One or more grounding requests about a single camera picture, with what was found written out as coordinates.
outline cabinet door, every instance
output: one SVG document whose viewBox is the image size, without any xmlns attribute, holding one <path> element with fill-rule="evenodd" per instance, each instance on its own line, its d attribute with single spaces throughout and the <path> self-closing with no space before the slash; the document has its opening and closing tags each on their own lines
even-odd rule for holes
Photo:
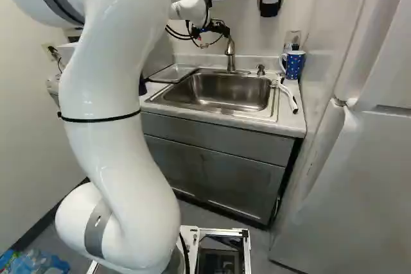
<svg viewBox="0 0 411 274">
<path fill-rule="evenodd" d="M 204 197 L 204 168 L 201 152 L 177 142 L 144 136 L 154 161 L 171 187 L 198 199 Z"/>
<path fill-rule="evenodd" d="M 208 202 L 267 224 L 285 168 L 212 151 L 202 155 Z"/>
<path fill-rule="evenodd" d="M 267 224 L 284 168 L 145 135 L 177 191 Z"/>
</svg>

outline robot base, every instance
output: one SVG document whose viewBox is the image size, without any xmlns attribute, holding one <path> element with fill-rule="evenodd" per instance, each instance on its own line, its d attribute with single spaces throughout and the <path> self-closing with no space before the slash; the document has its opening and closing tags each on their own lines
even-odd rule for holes
<svg viewBox="0 0 411 274">
<path fill-rule="evenodd" d="M 180 233 L 188 250 L 190 274 L 227 270 L 232 274 L 251 274 L 251 242 L 247 229 L 208 229 L 181 226 Z M 173 253 L 167 274 L 186 274 L 182 243 Z M 98 274 L 99 264 L 90 265 L 87 274 Z"/>
</svg>

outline electrical outlet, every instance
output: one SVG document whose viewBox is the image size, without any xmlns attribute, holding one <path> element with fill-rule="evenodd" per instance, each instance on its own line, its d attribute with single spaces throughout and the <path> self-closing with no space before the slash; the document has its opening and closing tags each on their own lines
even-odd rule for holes
<svg viewBox="0 0 411 274">
<path fill-rule="evenodd" d="M 52 52 L 49 50 L 49 46 L 55 48 L 57 50 L 57 48 L 55 47 L 54 43 L 44 43 L 41 44 L 41 48 L 43 49 L 43 51 L 45 52 L 45 54 L 47 55 L 47 58 L 50 60 L 50 62 L 55 62 L 56 58 L 53 56 Z"/>
</svg>

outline blue mug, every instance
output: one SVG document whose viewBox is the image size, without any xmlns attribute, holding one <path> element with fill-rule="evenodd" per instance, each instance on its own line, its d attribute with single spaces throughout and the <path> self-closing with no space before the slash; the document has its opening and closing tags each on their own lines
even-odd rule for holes
<svg viewBox="0 0 411 274">
<path fill-rule="evenodd" d="M 283 66 L 283 60 L 287 63 L 286 68 Z M 305 51 L 289 51 L 279 57 L 280 68 L 285 73 L 287 80 L 296 80 L 301 74 L 306 62 Z"/>
</svg>

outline faucet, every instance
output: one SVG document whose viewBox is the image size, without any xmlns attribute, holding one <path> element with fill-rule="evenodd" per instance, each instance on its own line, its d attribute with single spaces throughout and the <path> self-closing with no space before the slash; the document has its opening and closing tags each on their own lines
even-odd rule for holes
<svg viewBox="0 0 411 274">
<path fill-rule="evenodd" d="M 250 71 L 243 71 L 243 70 L 236 70 L 236 46 L 234 44 L 234 41 L 232 37 L 229 35 L 228 37 L 229 41 L 227 43 L 227 49 L 225 50 L 225 54 L 228 57 L 228 63 L 227 63 L 227 72 L 231 74 L 251 74 Z"/>
<path fill-rule="evenodd" d="M 262 64 L 257 65 L 256 69 L 258 70 L 257 76 L 264 76 L 265 75 L 265 66 Z"/>
</svg>

